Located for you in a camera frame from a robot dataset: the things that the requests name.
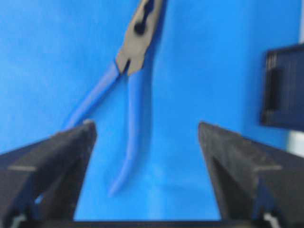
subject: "blue plier handle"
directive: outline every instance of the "blue plier handle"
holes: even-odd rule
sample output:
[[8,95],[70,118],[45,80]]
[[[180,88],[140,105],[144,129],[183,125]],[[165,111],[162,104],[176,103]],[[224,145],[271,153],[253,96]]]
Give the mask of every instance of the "blue plier handle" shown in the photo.
[[80,123],[92,111],[97,102],[105,95],[118,77],[127,70],[129,123],[126,158],[121,172],[110,187],[110,195],[115,194],[124,184],[139,150],[143,88],[143,73],[141,69],[145,53],[156,30],[161,7],[162,0],[141,0],[128,26],[123,46],[119,50],[115,61],[110,64],[97,85],[76,107],[63,126],[63,130],[67,130]]

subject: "black plastic part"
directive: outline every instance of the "black plastic part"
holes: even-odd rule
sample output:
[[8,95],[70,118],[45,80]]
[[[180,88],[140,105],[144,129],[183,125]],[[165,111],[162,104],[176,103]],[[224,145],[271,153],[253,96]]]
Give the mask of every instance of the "black plastic part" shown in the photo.
[[20,228],[271,228],[267,222],[167,221],[167,222],[23,222]]
[[263,220],[304,226],[304,159],[201,123],[199,141],[223,219]]
[[20,214],[29,220],[72,219],[95,140],[95,124],[86,123],[1,155],[0,228]]
[[271,50],[266,73],[261,123],[304,131],[304,45]]

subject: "pliers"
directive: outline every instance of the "pliers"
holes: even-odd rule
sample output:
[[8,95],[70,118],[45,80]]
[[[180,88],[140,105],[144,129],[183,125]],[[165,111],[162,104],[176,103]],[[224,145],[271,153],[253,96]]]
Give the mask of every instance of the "pliers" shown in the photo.
[[158,24],[162,2],[163,0],[141,0],[125,34],[123,46],[115,60],[110,64],[97,85],[71,113],[62,129],[67,130],[78,125],[88,112],[92,111],[118,77],[127,71],[129,123],[126,158],[117,179],[110,187],[109,195],[115,194],[124,184],[139,150],[143,85],[143,74],[140,70]]

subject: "blue rubber grip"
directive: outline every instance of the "blue rubber grip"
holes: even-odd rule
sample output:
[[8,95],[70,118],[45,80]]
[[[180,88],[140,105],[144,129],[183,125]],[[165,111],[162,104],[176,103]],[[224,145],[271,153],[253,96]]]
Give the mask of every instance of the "blue rubber grip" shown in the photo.
[[116,79],[119,77],[115,61],[113,61],[105,74],[100,78],[97,85],[87,94],[85,99],[71,113],[68,120],[62,127],[62,130],[68,130],[75,127],[81,122],[88,112],[96,105],[99,99],[108,91]]
[[110,187],[109,196],[113,196],[126,182],[140,147],[142,93],[143,72],[138,71],[128,78],[129,123],[126,157],[118,177]]

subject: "blue background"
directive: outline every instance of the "blue background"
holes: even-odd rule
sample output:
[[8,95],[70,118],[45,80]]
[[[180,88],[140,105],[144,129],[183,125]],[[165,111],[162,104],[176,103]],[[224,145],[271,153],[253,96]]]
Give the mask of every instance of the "blue background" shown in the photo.
[[[122,44],[138,0],[9,0],[0,6],[0,151],[54,134]],[[89,116],[98,141],[79,220],[219,219],[197,127],[207,121],[284,148],[262,127],[263,54],[298,42],[300,0],[168,0],[145,61],[144,147],[124,159],[126,77]]]

